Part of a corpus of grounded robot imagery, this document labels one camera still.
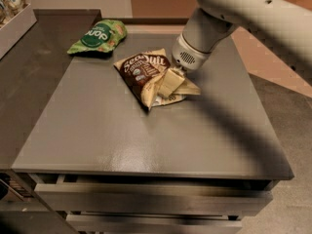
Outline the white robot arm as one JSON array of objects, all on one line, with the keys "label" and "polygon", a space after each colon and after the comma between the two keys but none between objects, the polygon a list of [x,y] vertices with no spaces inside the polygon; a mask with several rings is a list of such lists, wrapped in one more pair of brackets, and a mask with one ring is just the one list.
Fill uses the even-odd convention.
[{"label": "white robot arm", "polygon": [[173,46],[174,64],[193,71],[232,35],[247,70],[312,95],[312,12],[285,0],[196,0]]}]

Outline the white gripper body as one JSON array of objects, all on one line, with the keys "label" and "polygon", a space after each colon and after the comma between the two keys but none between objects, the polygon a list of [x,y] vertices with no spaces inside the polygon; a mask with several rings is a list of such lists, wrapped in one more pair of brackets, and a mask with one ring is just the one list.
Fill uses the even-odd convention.
[{"label": "white gripper body", "polygon": [[172,49],[175,63],[189,71],[199,69],[210,55],[210,53],[202,53],[191,47],[182,34],[176,38]]}]

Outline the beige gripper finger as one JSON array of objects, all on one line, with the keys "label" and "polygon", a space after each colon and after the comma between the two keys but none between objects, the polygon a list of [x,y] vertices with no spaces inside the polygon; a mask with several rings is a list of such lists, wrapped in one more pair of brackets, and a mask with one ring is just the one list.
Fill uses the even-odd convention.
[{"label": "beige gripper finger", "polygon": [[180,68],[171,67],[164,75],[158,94],[168,98],[185,80],[185,74]]},{"label": "beige gripper finger", "polygon": [[200,95],[201,89],[191,80],[186,78],[182,84],[176,90],[174,90],[174,93],[181,95]]}]

